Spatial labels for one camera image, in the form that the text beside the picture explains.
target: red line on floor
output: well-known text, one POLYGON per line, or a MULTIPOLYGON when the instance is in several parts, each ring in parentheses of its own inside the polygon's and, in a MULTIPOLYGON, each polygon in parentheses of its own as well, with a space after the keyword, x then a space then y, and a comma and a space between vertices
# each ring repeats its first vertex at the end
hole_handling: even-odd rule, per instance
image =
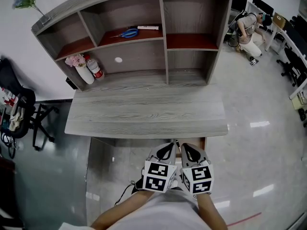
POLYGON ((252 219, 252 218, 254 218, 254 217, 258 216, 258 215, 261 215, 261 212, 260 212, 260 213, 257 213, 256 215, 253 215, 253 216, 251 216, 251 217, 247 217, 247 218, 245 218, 245 219, 243 219, 243 220, 236 221, 236 222, 234 222, 234 223, 230 223, 230 224, 228 224, 227 226, 230 227, 230 226, 236 225, 236 224, 241 223, 241 222, 243 222, 243 221, 252 219))

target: red shelf surface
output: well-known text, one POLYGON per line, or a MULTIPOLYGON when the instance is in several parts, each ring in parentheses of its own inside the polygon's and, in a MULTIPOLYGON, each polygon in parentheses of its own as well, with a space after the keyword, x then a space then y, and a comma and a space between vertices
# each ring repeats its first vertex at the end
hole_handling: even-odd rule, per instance
POLYGON ((57 59, 62 58, 62 57, 66 57, 66 56, 69 56, 69 55, 72 55, 72 54, 76 54, 78 52, 82 52, 82 51, 85 51, 85 50, 89 50, 89 49, 94 48, 94 47, 95 46, 94 46, 91 38, 88 36, 88 37, 82 38, 80 40, 77 40, 75 42, 72 42, 70 44, 66 44, 61 49, 61 51, 59 52, 57 59))
POLYGON ((116 43, 122 43, 127 41, 133 41, 133 40, 140 40, 140 39, 147 39, 147 38, 163 38, 162 31, 159 30, 139 30, 139 34, 137 36, 134 36, 132 38, 123 38, 123 37, 112 37, 117 36, 124 31, 126 31, 127 28, 124 29, 117 29, 114 31, 106 32, 101 39, 99 46, 109 45, 109 44, 116 44, 116 43))
POLYGON ((167 49, 218 49, 210 34, 167 34, 167 49))

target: person's left arm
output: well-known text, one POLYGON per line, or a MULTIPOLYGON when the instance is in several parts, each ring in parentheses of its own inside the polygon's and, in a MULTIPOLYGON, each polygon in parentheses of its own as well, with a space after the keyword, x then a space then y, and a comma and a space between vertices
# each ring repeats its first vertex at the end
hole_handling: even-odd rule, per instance
POLYGON ((264 35, 262 30, 260 30, 259 28, 256 28, 255 32, 258 33, 259 35, 261 35, 263 41, 266 42, 266 38, 265 38, 265 35, 264 35))
POLYGON ((105 230, 115 222, 143 206, 153 195, 151 191, 138 191, 121 204, 107 210, 91 225, 95 230, 105 230))

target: baseboard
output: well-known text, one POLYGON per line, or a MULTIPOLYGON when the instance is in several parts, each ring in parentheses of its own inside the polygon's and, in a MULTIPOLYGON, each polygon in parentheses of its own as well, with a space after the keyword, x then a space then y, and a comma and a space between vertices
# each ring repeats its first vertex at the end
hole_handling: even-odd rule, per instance
POLYGON ((38 101, 36 104, 59 104, 59 103, 71 103, 72 99, 60 99, 60 100, 47 100, 47 101, 38 101))

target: white vase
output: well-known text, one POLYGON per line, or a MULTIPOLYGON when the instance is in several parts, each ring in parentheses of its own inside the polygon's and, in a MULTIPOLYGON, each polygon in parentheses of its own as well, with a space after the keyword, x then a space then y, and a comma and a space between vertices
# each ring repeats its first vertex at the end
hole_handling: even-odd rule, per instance
POLYGON ((92 84, 94 82, 95 79, 94 79, 91 71, 87 68, 87 66, 76 67, 76 70, 79 73, 80 77, 83 78, 83 80, 87 84, 92 84))

